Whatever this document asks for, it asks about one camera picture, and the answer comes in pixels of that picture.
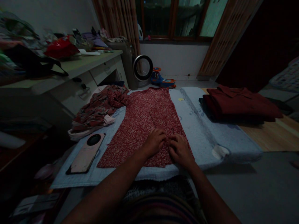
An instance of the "window frame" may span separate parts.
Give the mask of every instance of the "window frame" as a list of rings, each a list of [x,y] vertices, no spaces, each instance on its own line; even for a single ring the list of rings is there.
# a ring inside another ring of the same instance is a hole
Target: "window frame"
[[[186,41],[186,42],[212,42],[212,37],[203,37],[200,36],[200,32],[202,30],[202,26],[206,17],[206,12],[208,10],[208,7],[210,5],[210,0],[206,0],[205,7],[203,9],[202,18],[198,31],[195,37],[184,37],[184,36],[174,36],[175,33],[175,25],[177,22],[177,15],[178,15],[178,5],[179,0],[171,0],[170,4],[170,18],[169,18],[169,29],[168,29],[168,35],[151,35],[151,40],[162,40],[162,41]],[[140,0],[140,6],[141,6],[141,19],[142,19],[142,32],[143,36],[147,36],[145,33],[145,20],[144,20],[144,0]]]

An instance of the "hand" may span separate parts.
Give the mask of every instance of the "hand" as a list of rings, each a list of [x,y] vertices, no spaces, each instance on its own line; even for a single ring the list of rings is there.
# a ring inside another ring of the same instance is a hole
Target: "hand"
[[[140,150],[145,153],[147,158],[150,158],[160,151],[166,138],[166,132],[164,130],[154,128],[149,132],[149,135]]]
[[[173,134],[167,141],[169,153],[175,162],[183,166],[186,170],[196,164],[188,148],[187,140],[179,134]]]

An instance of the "bag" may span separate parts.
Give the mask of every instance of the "bag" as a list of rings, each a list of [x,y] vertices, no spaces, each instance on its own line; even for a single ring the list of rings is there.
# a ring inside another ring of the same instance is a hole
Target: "bag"
[[[17,65],[21,65],[26,70],[26,78],[39,79],[47,76],[58,75],[68,76],[68,73],[62,69],[61,63],[52,58],[41,58],[34,52],[22,45],[16,45],[13,48],[4,50],[4,53]],[[53,65],[59,66],[63,73],[53,71]]]

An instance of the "folded red shirt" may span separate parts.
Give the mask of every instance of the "folded red shirt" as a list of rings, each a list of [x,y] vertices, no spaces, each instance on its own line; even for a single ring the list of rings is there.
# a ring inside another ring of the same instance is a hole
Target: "folded red shirt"
[[[221,114],[247,114],[266,118],[282,118],[278,107],[258,93],[247,88],[230,89],[219,85],[217,89],[207,89],[213,102],[219,106]]]
[[[247,115],[247,114],[222,114],[219,106],[217,106],[211,95],[203,95],[204,103],[209,109],[209,112],[213,115],[215,122],[228,122],[233,123],[251,123],[251,124],[263,124],[264,121],[275,121],[275,118],[271,117],[262,117],[256,115]]]

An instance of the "curtain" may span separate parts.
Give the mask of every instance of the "curtain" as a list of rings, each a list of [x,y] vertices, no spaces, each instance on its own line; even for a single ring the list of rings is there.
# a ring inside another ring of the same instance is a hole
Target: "curtain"
[[[93,0],[100,21],[111,38],[124,36],[132,44],[132,52],[140,55],[135,0]]]
[[[228,0],[198,76],[220,73],[260,1]]]

